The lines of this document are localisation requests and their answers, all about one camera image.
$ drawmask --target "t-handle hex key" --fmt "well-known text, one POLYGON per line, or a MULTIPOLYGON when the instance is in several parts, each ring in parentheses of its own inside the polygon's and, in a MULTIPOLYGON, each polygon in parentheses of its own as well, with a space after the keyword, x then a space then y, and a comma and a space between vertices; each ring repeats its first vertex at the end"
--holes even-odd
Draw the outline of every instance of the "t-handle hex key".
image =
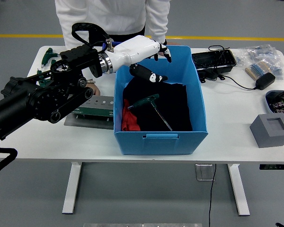
POLYGON ((158 115, 160 116, 160 118, 163 120, 163 122, 166 124, 166 126, 169 128, 169 130, 172 131, 170 125, 167 123, 167 121, 164 119, 164 117, 162 116, 162 114, 159 112, 159 110, 157 109, 157 106, 155 104, 155 100, 159 98, 159 94, 155 94, 152 96, 148 96, 146 98, 140 99, 139 101, 135 102, 133 105, 130 105, 129 107, 127 107, 127 109, 133 109, 133 108, 137 108, 139 106, 145 105, 145 104, 151 104, 153 106, 153 108, 155 109, 155 111, 158 113, 158 115))

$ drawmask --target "gray block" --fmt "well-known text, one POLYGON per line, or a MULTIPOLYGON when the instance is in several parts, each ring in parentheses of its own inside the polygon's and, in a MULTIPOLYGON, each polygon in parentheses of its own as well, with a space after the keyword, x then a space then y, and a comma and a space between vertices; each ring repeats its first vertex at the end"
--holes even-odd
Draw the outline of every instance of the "gray block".
POLYGON ((259 148, 284 145, 284 114, 260 114, 251 124, 250 129, 259 148))

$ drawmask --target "white sleeve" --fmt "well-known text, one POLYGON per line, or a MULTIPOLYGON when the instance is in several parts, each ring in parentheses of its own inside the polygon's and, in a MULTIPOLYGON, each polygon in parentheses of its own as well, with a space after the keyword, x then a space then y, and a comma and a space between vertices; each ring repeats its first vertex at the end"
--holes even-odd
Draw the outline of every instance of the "white sleeve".
POLYGON ((152 39, 163 43, 167 32, 169 0, 146 0, 146 27, 152 39))
MULTIPOLYGON (((60 21, 65 46, 71 49, 83 45, 71 35, 71 27, 78 22, 86 22, 88 5, 85 0, 55 0, 56 13, 60 21)), ((88 32, 77 32, 84 40, 88 41, 88 32)))

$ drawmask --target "person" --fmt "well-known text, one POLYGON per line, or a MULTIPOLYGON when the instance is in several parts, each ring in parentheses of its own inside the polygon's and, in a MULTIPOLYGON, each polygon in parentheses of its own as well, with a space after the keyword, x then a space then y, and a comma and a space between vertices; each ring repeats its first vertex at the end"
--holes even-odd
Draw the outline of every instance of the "person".
MULTIPOLYGON (((55 0, 56 13, 67 49, 82 45, 71 35, 75 23, 93 23, 116 42, 123 42, 149 31, 151 39, 166 44, 170 0, 55 0)), ((88 32, 77 32, 89 40, 88 32)), ((88 84, 95 95, 100 91, 88 84)))

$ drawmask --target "black cloth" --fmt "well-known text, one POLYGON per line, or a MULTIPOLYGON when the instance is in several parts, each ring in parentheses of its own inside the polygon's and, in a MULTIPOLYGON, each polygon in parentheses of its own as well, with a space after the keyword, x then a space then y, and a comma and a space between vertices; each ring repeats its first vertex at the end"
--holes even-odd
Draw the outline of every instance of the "black cloth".
MULTIPOLYGON (((182 84, 153 83, 134 77, 124 89, 123 99, 127 99, 132 105, 155 94, 159 94, 155 104, 172 130, 192 131, 186 86, 182 84)), ((170 131, 151 104, 145 104, 131 111, 137 117, 141 131, 170 131)))

